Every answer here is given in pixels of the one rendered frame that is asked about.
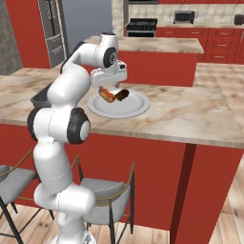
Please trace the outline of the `red base cupboards run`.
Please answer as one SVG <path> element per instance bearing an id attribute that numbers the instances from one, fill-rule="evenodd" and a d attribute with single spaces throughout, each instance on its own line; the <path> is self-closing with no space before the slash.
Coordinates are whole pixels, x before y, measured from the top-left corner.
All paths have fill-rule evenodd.
<path id="1" fill-rule="evenodd" d="M 244 65 L 244 29 L 157 27 L 156 36 L 196 38 L 204 50 L 200 63 Z"/>

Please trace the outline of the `silver toaster oven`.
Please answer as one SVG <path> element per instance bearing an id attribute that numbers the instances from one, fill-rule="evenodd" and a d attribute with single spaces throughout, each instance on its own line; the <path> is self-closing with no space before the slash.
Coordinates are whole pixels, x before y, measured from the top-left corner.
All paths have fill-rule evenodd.
<path id="1" fill-rule="evenodd" d="M 173 22 L 175 24 L 194 22 L 195 12 L 193 10 L 176 10 L 174 12 Z"/>

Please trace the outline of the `red wall cupboards run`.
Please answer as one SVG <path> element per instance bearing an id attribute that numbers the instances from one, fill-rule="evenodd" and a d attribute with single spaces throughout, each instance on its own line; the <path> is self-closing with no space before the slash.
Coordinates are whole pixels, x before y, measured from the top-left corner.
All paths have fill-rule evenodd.
<path id="1" fill-rule="evenodd" d="M 244 0 L 157 0 L 158 4 L 244 4 Z"/>

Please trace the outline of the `red kitchen island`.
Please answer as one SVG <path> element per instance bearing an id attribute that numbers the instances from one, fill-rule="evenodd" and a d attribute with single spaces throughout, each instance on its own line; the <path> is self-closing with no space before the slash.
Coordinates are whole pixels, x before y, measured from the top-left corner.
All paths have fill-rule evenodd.
<path id="1" fill-rule="evenodd" d="M 195 38 L 118 38 L 118 59 L 127 64 L 126 83 L 132 84 L 191 87 L 203 52 Z"/>

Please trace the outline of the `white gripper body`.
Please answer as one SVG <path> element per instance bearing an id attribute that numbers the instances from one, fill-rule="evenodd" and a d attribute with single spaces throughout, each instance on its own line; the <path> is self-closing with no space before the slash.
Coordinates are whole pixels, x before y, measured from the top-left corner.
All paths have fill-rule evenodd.
<path id="1" fill-rule="evenodd" d="M 127 79 L 127 70 L 119 69 L 114 73 L 105 72 L 102 69 L 96 69 L 91 72 L 91 85 L 94 88 L 115 84 Z"/>

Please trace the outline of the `red counter base cabinet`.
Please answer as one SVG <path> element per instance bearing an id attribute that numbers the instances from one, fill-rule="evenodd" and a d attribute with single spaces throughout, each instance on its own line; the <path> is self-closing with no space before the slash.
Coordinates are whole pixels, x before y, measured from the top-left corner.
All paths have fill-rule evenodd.
<path id="1" fill-rule="evenodd" d="M 109 127 L 66 150 L 89 177 L 122 180 L 135 170 L 136 224 L 170 231 L 172 244 L 208 244 L 244 153 L 244 132 L 190 122 Z"/>

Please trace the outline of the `large white plate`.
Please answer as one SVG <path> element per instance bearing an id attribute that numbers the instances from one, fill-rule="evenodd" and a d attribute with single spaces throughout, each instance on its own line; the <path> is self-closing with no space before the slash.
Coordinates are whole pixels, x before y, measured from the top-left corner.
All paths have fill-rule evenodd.
<path id="1" fill-rule="evenodd" d="M 135 117 L 145 112 L 151 105 L 147 95 L 129 89 L 129 95 L 122 101 L 107 102 L 98 92 L 92 95 L 87 103 L 89 110 L 99 116 L 122 119 Z"/>

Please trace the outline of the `black stove with oven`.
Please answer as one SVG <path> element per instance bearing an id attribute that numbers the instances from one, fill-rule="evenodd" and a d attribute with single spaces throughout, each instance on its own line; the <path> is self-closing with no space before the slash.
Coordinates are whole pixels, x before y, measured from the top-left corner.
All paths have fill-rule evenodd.
<path id="1" fill-rule="evenodd" d="M 132 18 L 127 25 L 128 37 L 155 37 L 156 18 Z"/>

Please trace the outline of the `dark grey tupperware container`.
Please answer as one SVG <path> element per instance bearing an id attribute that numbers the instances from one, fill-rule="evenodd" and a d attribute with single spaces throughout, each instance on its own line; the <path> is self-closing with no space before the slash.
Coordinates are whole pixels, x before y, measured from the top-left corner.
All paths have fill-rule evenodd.
<path id="1" fill-rule="evenodd" d="M 34 95 L 30 99 L 32 105 L 35 108 L 50 108 L 51 107 L 51 103 L 49 102 L 48 97 L 47 97 L 49 88 L 50 88 L 50 85 L 45 87 L 42 91 L 39 91 L 36 95 Z"/>

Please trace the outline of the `red tall cupboard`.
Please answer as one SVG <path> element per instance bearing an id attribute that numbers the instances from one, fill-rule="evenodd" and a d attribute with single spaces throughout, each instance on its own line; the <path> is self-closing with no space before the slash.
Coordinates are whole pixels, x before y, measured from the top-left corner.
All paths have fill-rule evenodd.
<path id="1" fill-rule="evenodd" d="M 37 0 L 6 0 L 11 25 L 24 68 L 49 69 Z"/>

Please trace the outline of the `hot dog in bun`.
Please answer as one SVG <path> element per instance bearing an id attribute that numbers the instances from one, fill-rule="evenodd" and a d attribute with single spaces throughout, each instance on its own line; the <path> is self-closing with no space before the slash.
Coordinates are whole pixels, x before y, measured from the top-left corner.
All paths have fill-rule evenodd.
<path id="1" fill-rule="evenodd" d="M 100 91 L 99 94 L 109 103 L 112 103 L 115 100 L 115 96 L 106 89 Z"/>

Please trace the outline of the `grey stool with black legs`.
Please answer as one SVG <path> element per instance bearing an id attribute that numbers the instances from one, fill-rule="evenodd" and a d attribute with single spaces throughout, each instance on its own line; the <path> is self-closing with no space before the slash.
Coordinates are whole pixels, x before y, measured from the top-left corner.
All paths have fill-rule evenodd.
<path id="1" fill-rule="evenodd" d="M 111 244 L 120 244 L 120 240 L 130 225 L 133 234 L 134 220 L 134 164 L 127 182 L 115 182 L 104 179 L 86 178 L 83 175 L 80 158 L 76 156 L 72 166 L 78 164 L 80 185 L 92 190 L 95 194 L 95 207 L 84 216 L 86 229 L 91 225 L 108 225 L 110 228 Z M 115 239 L 114 224 L 123 216 L 127 218 L 118 239 Z"/>
<path id="2" fill-rule="evenodd" d="M 32 155 L 32 150 L 29 150 L 13 167 L 0 165 L 0 209 L 2 210 L 0 218 L 4 216 L 7 219 L 12 231 L 12 234 L 0 233 L 0 235 L 15 238 L 18 244 L 24 244 L 20 234 L 42 210 L 42 207 L 40 207 L 20 231 L 16 229 L 16 226 L 10 216 L 10 212 L 8 211 L 8 205 L 11 204 L 13 210 L 18 213 L 14 201 L 17 198 L 22 198 L 21 193 L 29 186 L 33 179 L 40 179 L 36 171 L 20 168 L 20 165 L 28 158 L 29 155 Z M 31 201 L 30 198 L 26 197 L 23 197 L 22 199 Z"/>

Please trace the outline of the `dark brown cooked meat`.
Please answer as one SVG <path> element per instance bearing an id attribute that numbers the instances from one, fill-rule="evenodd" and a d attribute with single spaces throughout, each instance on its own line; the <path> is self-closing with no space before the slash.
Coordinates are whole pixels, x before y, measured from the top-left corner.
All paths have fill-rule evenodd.
<path id="1" fill-rule="evenodd" d="M 121 91 L 119 91 L 114 97 L 119 100 L 122 101 L 123 99 L 125 99 L 126 97 L 128 97 L 130 94 L 130 92 L 126 89 L 123 89 Z"/>

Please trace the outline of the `stainless steel fridge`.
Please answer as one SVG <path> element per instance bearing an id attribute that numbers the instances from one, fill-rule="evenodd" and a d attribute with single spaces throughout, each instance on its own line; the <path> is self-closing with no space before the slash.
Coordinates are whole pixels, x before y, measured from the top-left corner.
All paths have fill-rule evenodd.
<path id="1" fill-rule="evenodd" d="M 112 31 L 112 0 L 37 0 L 51 67 L 80 41 Z"/>

